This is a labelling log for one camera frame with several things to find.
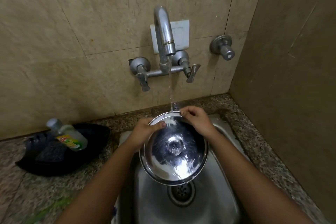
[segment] sink drain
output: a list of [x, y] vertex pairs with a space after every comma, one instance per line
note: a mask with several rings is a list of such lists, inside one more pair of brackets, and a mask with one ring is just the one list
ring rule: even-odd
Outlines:
[[196, 189], [193, 181], [178, 186], [167, 186], [167, 192], [169, 199], [174, 205], [179, 207], [189, 206], [196, 196]]

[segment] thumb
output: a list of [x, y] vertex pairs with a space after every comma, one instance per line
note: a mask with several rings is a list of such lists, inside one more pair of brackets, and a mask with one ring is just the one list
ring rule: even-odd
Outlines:
[[166, 123], [164, 121], [161, 121], [155, 125], [150, 126], [150, 128], [152, 129], [152, 133], [153, 133], [157, 130], [164, 128], [165, 126], [166, 126]]
[[192, 123], [195, 119], [195, 116], [191, 115], [190, 112], [182, 111], [181, 115], [186, 118], [190, 123]]

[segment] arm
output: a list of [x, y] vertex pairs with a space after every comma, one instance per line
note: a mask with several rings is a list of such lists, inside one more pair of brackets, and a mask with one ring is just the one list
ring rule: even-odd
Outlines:
[[128, 139], [112, 154], [102, 169], [61, 213], [55, 224], [106, 224], [126, 179], [133, 155], [164, 122], [149, 126], [152, 118], [142, 118]]
[[213, 126], [199, 107], [181, 109], [184, 116], [211, 144], [225, 174], [253, 223], [313, 224], [299, 206], [259, 172]]

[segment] plastic bottle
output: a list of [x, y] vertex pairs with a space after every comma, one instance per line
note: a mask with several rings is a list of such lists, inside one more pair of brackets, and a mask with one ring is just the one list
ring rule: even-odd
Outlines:
[[73, 151], [84, 150], [87, 146], [87, 139], [79, 133], [72, 125], [64, 125], [59, 119], [48, 120], [47, 127], [51, 129], [54, 137], [64, 143]]

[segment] sink basin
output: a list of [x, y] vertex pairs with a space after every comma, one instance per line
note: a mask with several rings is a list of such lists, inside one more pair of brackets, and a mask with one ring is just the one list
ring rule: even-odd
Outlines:
[[[209, 117], [243, 153], [229, 124], [219, 115]], [[120, 141], [129, 133], [121, 135]], [[240, 217], [237, 200], [212, 150], [200, 174], [189, 184], [180, 186], [166, 186], [154, 181], [142, 168], [138, 154], [134, 155], [117, 201], [116, 220], [120, 224], [234, 224]]]

